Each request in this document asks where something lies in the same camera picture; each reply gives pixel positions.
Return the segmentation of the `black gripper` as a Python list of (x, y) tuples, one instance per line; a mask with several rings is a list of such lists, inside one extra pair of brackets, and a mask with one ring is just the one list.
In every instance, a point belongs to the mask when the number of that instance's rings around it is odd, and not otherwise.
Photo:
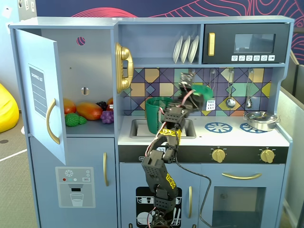
[(180, 87), (180, 95), (174, 106), (178, 112), (198, 112), (202, 110), (203, 104), (203, 94), (191, 88)]

